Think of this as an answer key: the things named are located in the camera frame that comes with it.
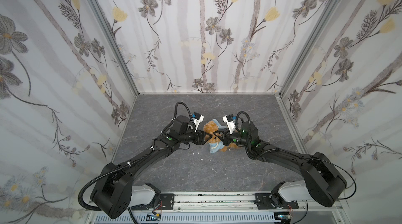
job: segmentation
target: blue fabric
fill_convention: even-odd
[[[211,121],[214,121],[214,123],[218,126],[218,130],[223,130],[224,128],[227,128],[226,126],[221,125],[216,119],[213,119]],[[223,145],[222,141],[219,141],[218,143],[209,143],[209,147],[210,147],[209,152],[215,153],[218,150],[224,148],[225,146]]]

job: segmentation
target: wall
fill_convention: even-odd
[[[279,92],[328,0],[98,0],[140,92]]]
[[[343,201],[354,224],[400,222],[401,11],[402,0],[342,0],[283,96],[309,151],[356,179]]]
[[[134,101],[86,0],[0,0],[0,219],[82,223]]]

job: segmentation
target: teddy bear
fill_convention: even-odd
[[[212,138],[208,141],[210,146],[210,153],[215,153],[218,150],[225,152],[228,148],[239,149],[239,146],[236,146],[235,143],[230,143],[229,146],[224,146],[222,141],[214,135],[214,132],[217,130],[222,130],[226,128],[222,126],[216,119],[213,119],[204,125],[203,130],[209,134],[212,134]]]

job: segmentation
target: robotic arm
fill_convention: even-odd
[[[179,104],[186,107],[188,117],[176,116]],[[247,116],[248,123],[243,123],[238,129],[237,120],[240,114]],[[191,114],[183,102],[178,102],[172,121],[157,138],[152,140],[152,145],[128,161],[118,165],[107,164],[101,175],[88,182],[79,192],[80,205],[89,210],[102,210],[112,219],[119,217],[126,208],[139,204],[155,208],[159,203],[160,191],[148,183],[141,187],[133,187],[133,181],[149,166],[178,150],[180,144],[192,142],[196,145],[204,145],[210,140],[213,135],[198,130],[198,125],[203,118],[201,114]],[[314,155],[300,154],[261,140],[258,129],[245,112],[239,112],[236,117],[224,116],[224,121],[228,124],[228,129],[214,132],[223,145],[235,143],[237,146],[245,147],[251,159],[272,162],[303,176],[304,181],[280,183],[274,188],[271,192],[271,202],[274,207],[285,206],[286,202],[293,200],[310,199],[330,207],[345,189],[347,185],[345,179],[324,154],[319,152]],[[94,183],[96,185],[90,199],[98,207],[88,205],[82,198],[84,191]]]

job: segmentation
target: gray marble tabletop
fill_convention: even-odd
[[[222,116],[245,111],[261,139],[296,151],[274,95],[140,95],[114,163],[128,160],[147,148],[170,122],[178,101],[186,103],[191,112],[204,115],[200,129],[214,118],[224,125]],[[179,106],[178,115],[188,115],[183,106]],[[280,181],[301,179],[281,166],[249,159],[243,148],[211,154],[208,144],[191,144],[190,149],[177,150],[148,168],[134,185],[149,182],[161,191],[270,191]]]

